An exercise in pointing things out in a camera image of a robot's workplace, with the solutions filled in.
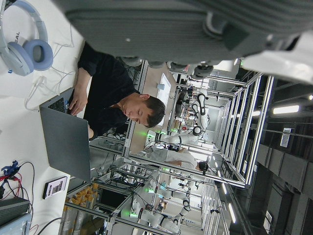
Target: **light blue ear cushion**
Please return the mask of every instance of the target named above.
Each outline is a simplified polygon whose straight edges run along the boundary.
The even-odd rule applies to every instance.
[[[34,64],[25,49],[20,44],[15,42],[9,42],[8,48],[10,49],[10,47],[13,47],[19,53],[19,55],[16,56],[18,58],[22,57],[25,60],[26,65],[29,67],[30,72],[33,72]]]
[[[40,61],[35,61],[34,59],[34,48],[41,48],[41,59]],[[39,71],[47,70],[52,66],[53,63],[53,52],[49,44],[40,39],[31,40],[24,45],[24,49],[29,55],[32,63],[34,64],[34,69]]]

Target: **gray laptop lid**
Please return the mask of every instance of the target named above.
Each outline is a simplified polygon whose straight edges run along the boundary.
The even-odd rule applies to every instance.
[[[40,105],[48,160],[51,167],[90,182],[88,122],[48,108],[63,95],[68,100],[69,90]]]

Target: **headphones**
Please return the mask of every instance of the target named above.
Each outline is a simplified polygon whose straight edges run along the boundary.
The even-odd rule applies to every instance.
[[[18,0],[12,4],[12,6],[18,6],[30,14],[36,24],[39,39],[28,41],[23,46],[15,42],[7,43],[2,28],[5,2],[5,0],[2,1],[0,13],[0,54],[4,62],[14,73],[21,76],[26,76],[34,70],[47,70],[53,63],[53,52],[48,44],[45,24],[38,11],[25,1]]]

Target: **black device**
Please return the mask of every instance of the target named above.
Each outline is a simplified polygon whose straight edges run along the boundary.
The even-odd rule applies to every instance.
[[[67,184],[67,176],[49,181],[45,184],[43,199],[52,197],[58,192],[64,191]]]
[[[0,226],[27,212],[29,201],[20,197],[0,201]]]

